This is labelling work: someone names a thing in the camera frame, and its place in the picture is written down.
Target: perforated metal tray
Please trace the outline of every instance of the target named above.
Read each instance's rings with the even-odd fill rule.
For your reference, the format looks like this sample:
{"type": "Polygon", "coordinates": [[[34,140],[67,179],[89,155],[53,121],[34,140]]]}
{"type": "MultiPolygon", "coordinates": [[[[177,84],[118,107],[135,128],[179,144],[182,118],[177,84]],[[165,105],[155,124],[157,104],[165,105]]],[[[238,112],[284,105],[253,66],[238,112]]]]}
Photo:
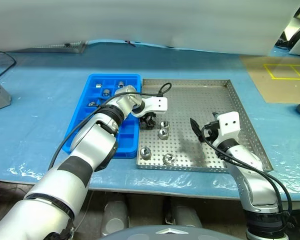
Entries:
{"type": "Polygon", "coordinates": [[[273,170],[264,148],[243,108],[230,80],[171,80],[144,79],[142,92],[154,93],[166,82],[172,83],[172,89],[164,96],[168,98],[168,110],[157,114],[158,124],[148,130],[140,127],[137,167],[140,169],[227,172],[226,164],[220,160],[214,150],[206,144],[201,145],[190,126],[190,118],[203,127],[214,120],[212,112],[225,113],[237,111],[240,115],[239,143],[255,153],[263,163],[265,171],[273,170]],[[161,121],[170,122],[168,140],[158,137],[161,121]],[[140,149],[149,147],[150,160],[140,157],[140,149]],[[175,155],[174,165],[164,165],[163,156],[175,155]]]}

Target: blue tablecloth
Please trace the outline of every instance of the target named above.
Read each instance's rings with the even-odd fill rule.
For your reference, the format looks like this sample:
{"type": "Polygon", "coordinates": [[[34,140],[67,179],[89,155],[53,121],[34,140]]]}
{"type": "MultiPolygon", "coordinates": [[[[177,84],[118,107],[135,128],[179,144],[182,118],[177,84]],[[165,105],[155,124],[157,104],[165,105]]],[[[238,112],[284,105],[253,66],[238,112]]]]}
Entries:
{"type": "MultiPolygon", "coordinates": [[[[275,56],[286,54],[272,51],[275,56]]],[[[293,200],[300,200],[300,114],[295,104],[266,103],[238,55],[111,42],[90,44],[83,54],[12,55],[16,67],[0,78],[12,96],[11,105],[0,109],[1,181],[35,183],[44,175],[90,74],[137,73],[143,78],[230,79],[274,167],[271,174],[286,185],[293,200]]],[[[61,152],[57,162],[65,157],[61,152]]],[[[227,173],[141,170],[135,158],[111,160],[93,174],[90,188],[239,197],[227,173]]]]}

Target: floor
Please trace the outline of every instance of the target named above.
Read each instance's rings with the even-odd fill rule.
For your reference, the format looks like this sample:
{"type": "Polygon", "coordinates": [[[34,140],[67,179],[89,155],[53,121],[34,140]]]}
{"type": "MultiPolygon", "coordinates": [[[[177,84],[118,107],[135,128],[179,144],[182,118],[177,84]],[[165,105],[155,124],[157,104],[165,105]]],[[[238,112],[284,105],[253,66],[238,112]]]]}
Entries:
{"type": "MultiPolygon", "coordinates": [[[[31,185],[0,182],[0,219],[23,198],[31,185]]],[[[79,216],[77,226],[87,209],[92,191],[89,191],[79,216]]],[[[107,201],[116,193],[94,191],[86,216],[74,235],[74,240],[95,240],[100,237],[100,226],[107,201]]],[[[161,225],[165,218],[163,211],[167,196],[146,194],[125,194],[129,209],[129,226],[161,225]]],[[[170,200],[196,210],[202,226],[221,233],[246,239],[246,221],[239,201],[171,197],[170,200]]],[[[300,228],[289,230],[290,240],[300,240],[300,228]]]]}

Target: metal nut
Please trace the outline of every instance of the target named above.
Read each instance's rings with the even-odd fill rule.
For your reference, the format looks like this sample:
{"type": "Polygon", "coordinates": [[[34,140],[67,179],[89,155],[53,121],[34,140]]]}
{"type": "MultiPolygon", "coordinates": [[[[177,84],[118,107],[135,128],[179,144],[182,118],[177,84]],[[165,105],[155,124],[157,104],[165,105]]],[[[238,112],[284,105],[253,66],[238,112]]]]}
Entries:
{"type": "Polygon", "coordinates": [[[160,128],[161,129],[167,129],[168,131],[170,130],[170,123],[167,120],[164,120],[160,123],[160,128]]]}
{"type": "Polygon", "coordinates": [[[103,90],[102,96],[108,97],[109,95],[110,95],[110,90],[109,89],[103,90]]]}
{"type": "Polygon", "coordinates": [[[151,150],[147,146],[140,149],[140,155],[143,160],[151,159],[151,150]]]}
{"type": "Polygon", "coordinates": [[[89,102],[88,107],[95,107],[96,105],[97,104],[95,101],[91,101],[91,102],[89,102]]]}
{"type": "Polygon", "coordinates": [[[176,162],[176,158],[171,152],[164,155],[162,160],[163,164],[168,166],[171,166],[176,162]]]}
{"type": "Polygon", "coordinates": [[[158,137],[161,139],[161,140],[168,140],[169,138],[169,131],[167,129],[160,129],[159,130],[159,133],[158,133],[158,137]]]}
{"type": "Polygon", "coordinates": [[[123,81],[120,81],[119,83],[118,83],[118,88],[124,88],[125,87],[125,83],[123,82],[123,81]]]}

